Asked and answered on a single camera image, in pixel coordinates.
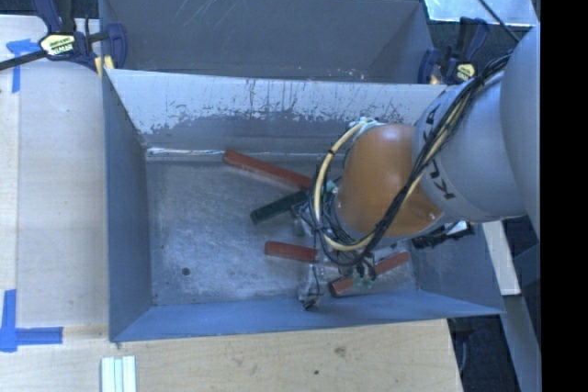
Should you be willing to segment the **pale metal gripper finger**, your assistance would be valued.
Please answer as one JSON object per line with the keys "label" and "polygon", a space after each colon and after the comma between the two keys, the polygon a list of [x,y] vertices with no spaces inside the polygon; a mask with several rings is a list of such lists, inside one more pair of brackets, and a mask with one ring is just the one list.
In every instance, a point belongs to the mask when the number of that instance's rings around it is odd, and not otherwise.
{"label": "pale metal gripper finger", "polygon": [[316,305],[322,296],[322,284],[317,266],[309,266],[307,277],[299,288],[299,301],[302,305]]}
{"label": "pale metal gripper finger", "polygon": [[314,232],[314,220],[307,203],[296,205],[292,209],[294,217],[294,235],[296,237],[311,237]]}

